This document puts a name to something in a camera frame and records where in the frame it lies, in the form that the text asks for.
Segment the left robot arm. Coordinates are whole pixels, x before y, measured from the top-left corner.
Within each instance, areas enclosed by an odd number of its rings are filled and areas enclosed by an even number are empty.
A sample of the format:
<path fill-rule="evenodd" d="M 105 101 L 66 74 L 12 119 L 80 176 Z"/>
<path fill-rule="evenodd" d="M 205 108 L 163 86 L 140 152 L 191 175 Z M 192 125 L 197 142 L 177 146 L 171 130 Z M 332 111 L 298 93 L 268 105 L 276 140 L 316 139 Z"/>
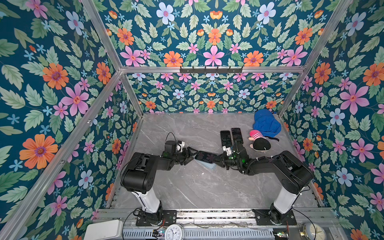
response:
<path fill-rule="evenodd" d="M 120 176 L 121 186 L 131 192 L 141 204 L 138 218 L 151 225 L 163 221 L 164 210 L 153 185 L 157 171 L 169 171 L 174 165 L 186 165 L 195 159 L 198 150 L 186 147 L 182 141 L 166 141 L 160 156 L 134 153 Z"/>

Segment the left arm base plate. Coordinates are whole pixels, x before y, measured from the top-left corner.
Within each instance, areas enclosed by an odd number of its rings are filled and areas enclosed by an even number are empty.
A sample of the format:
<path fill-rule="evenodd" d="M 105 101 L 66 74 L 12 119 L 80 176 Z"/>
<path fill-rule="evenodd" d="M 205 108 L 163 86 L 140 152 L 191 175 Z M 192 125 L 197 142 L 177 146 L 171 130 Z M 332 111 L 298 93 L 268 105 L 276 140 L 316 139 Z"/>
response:
<path fill-rule="evenodd" d="M 136 221 L 137 227 L 170 226 L 177 221 L 176 210 L 159 210 L 154 214 L 139 211 Z"/>

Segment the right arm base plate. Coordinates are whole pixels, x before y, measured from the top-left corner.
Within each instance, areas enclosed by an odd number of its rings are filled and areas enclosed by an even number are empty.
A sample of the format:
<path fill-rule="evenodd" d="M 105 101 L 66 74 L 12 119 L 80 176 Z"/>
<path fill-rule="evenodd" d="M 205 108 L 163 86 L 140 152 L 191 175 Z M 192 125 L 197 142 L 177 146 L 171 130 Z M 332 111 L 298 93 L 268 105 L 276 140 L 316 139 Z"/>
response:
<path fill-rule="evenodd" d="M 257 225 L 259 226 L 267 226 L 267 225 L 275 225 L 275 226 L 296 226 L 297 220 L 295 218 L 293 210 L 288 211 L 285 214 L 280 213 L 276 209 L 252 209 L 252 212 L 255 214 L 255 219 Z"/>

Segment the black phone case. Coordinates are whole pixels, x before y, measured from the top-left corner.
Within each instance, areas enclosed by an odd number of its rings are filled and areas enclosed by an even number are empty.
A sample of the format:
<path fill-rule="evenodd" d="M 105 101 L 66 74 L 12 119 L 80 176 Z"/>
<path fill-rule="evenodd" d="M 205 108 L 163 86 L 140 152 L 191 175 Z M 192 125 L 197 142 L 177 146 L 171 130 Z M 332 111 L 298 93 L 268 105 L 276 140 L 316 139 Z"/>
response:
<path fill-rule="evenodd" d="M 233 146 L 232 135 L 228 130 L 220 131 L 221 143 L 223 148 L 231 148 Z"/>

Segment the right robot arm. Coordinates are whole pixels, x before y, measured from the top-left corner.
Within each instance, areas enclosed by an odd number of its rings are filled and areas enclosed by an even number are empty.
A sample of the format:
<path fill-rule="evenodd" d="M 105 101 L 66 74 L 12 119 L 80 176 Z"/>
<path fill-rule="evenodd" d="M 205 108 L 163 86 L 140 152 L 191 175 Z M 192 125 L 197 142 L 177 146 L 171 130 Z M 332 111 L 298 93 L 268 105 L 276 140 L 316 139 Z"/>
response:
<path fill-rule="evenodd" d="M 275 174 L 282 188 L 266 215 L 274 225 L 284 223 L 301 191 L 315 177 L 308 165 L 289 151 L 283 151 L 271 157 L 262 156 L 252 159 L 248 156 L 246 149 L 238 143 L 230 148 L 230 153 L 224 150 L 221 155 L 215 156 L 212 162 L 226 169 L 234 167 L 246 176 Z"/>

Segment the black phone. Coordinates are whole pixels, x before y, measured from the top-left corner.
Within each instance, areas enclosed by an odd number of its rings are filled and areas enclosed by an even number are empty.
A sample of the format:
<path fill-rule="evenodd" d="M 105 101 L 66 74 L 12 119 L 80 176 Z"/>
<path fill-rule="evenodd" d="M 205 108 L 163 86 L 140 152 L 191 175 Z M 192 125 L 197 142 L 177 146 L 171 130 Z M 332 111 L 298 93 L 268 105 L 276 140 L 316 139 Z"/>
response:
<path fill-rule="evenodd" d="M 243 144 L 243 136 L 240 128 L 231 128 L 234 143 Z"/>
<path fill-rule="evenodd" d="M 218 157 L 217 154 L 198 151 L 197 154 L 195 155 L 195 160 L 212 164 L 216 161 L 217 157 Z"/>

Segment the light blue phone case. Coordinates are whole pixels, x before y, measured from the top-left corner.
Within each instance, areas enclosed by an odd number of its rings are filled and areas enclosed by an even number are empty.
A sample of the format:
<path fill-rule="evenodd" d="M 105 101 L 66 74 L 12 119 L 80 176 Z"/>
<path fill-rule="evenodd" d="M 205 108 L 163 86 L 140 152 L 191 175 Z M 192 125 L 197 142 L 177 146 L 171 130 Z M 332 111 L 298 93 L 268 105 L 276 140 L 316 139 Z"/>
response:
<path fill-rule="evenodd" d="M 213 163 L 206 163 L 206 162 L 198 161 L 198 160 L 197 160 L 197 162 L 209 170 L 214 170 L 217 166 L 216 164 L 213 164 Z"/>

